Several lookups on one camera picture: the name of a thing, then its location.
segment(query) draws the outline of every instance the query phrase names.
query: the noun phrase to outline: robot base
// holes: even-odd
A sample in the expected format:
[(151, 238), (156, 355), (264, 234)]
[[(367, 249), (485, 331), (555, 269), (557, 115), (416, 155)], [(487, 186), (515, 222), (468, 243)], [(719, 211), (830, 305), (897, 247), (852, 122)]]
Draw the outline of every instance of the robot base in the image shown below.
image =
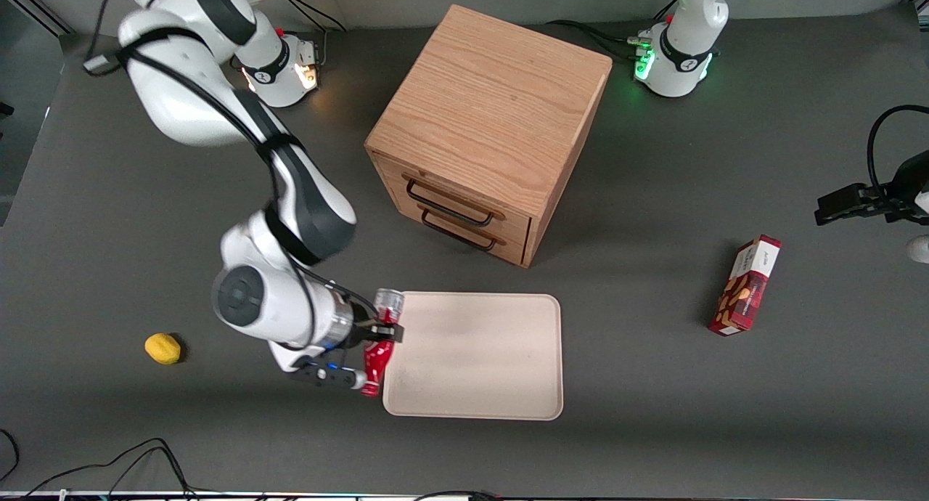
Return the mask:
[[(661, 32), (668, 25), (664, 22), (654, 25), (650, 29), (640, 31), (640, 38), (651, 38), (651, 41), (659, 41)], [(677, 98), (689, 94), (697, 87), (697, 84), (706, 78), (707, 65), (713, 55), (710, 54), (703, 64), (696, 64), (691, 71), (680, 72), (664, 51), (661, 51), (660, 45), (653, 45), (648, 53), (641, 58), (636, 64), (633, 78), (646, 84), (655, 94), (662, 97)]]
[(285, 34), (281, 40), (290, 50), (290, 61), (270, 83), (262, 83), (243, 71), (248, 88), (270, 107), (289, 107), (298, 103), (306, 93), (318, 85), (316, 75), (316, 49), (312, 41), (302, 41), (294, 35)]

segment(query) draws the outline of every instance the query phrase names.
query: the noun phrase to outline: beige tray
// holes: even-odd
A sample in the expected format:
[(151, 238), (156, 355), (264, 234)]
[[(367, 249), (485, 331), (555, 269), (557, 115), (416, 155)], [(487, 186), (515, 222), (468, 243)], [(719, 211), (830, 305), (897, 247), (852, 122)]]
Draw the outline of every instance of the beige tray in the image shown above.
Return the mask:
[(385, 372), (392, 415), (550, 421), (561, 414), (561, 308), (548, 295), (404, 293)]

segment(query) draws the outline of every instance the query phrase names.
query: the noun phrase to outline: metal drawer handle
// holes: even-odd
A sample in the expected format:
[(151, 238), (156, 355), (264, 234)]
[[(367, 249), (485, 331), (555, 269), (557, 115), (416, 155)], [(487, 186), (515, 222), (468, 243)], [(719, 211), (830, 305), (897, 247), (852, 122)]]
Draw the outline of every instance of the metal drawer handle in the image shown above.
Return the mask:
[(435, 225), (434, 223), (429, 223), (427, 219), (425, 219), (425, 217), (427, 216), (429, 216), (429, 210), (422, 209), (422, 218), (421, 218), (422, 225), (429, 227), (429, 229), (438, 230), (445, 236), (454, 237), (455, 240), (458, 240), (459, 242), (464, 243), (465, 245), (470, 245), (474, 247), (474, 249), (478, 249), (479, 251), (484, 251), (485, 253), (487, 253), (487, 252), (490, 252), (490, 250), (494, 248), (494, 246), (497, 244), (497, 239), (495, 239), (495, 237), (490, 237), (491, 242), (488, 245), (481, 245), (480, 243), (474, 243), (472, 242), (472, 240), (468, 240), (467, 237), (459, 236), (455, 234), (454, 232), (451, 232), (451, 230), (442, 229), (442, 227), (439, 227), (438, 225)]
[(441, 203), (435, 203), (435, 201), (428, 200), (428, 199), (425, 199), (425, 197), (422, 197), (418, 194), (414, 194), (414, 191), (412, 191), (412, 187), (414, 187), (415, 184), (416, 184), (416, 180), (412, 178), (409, 180), (409, 183), (407, 184), (407, 194), (409, 194), (409, 197), (412, 197), (412, 199), (419, 201), (419, 203), (428, 205), (441, 213), (448, 214), (449, 216), (454, 217), (454, 219), (459, 219), (462, 222), (467, 223), (468, 225), (471, 225), (474, 227), (487, 227), (488, 225), (490, 225), (491, 220), (494, 219), (494, 213), (487, 213), (487, 219), (485, 219), (484, 221), (469, 219), (469, 217), (465, 216), (464, 214), (451, 210), (448, 207), (442, 205)]

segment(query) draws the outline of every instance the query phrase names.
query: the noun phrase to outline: yellow lemon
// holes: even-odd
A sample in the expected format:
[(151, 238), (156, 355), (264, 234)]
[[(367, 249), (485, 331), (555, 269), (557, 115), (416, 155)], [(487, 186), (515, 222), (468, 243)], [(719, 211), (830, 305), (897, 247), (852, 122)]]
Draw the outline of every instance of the yellow lemon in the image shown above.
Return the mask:
[(162, 365), (172, 365), (180, 360), (180, 343), (169, 333), (149, 336), (145, 340), (145, 351)]

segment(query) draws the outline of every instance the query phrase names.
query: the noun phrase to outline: drawer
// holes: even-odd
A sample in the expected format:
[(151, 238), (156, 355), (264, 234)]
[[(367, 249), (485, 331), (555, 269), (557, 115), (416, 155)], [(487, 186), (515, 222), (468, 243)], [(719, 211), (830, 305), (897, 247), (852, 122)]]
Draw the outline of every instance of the drawer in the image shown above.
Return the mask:
[(488, 252), (492, 255), (522, 264), (530, 226), (527, 216), (492, 208), (475, 201), (473, 196), (462, 196), (460, 191), (450, 190), (420, 171), (380, 155), (372, 157), (399, 212), (422, 223), (422, 215), (427, 211), (427, 227), (454, 233), (475, 247), (490, 247)]
[(398, 207), (418, 203), (442, 216), (445, 220), (459, 222), (479, 231), (485, 236), (500, 237), (524, 243), (530, 219), (511, 210), (491, 207), (473, 195), (453, 190), (435, 178), (423, 176), (414, 169), (377, 155), (377, 165), (384, 183)]
[(474, 247), (485, 253), (497, 256), (515, 265), (522, 265), (524, 240), (505, 239), (487, 233), (484, 230), (474, 230), (461, 225), (461, 222), (446, 219), (443, 214), (435, 213), (422, 205), (416, 205), (414, 213), (408, 209), (401, 209), (401, 213), (409, 219), (414, 219), (422, 225), (434, 229), (445, 236), (454, 237), (455, 240)]

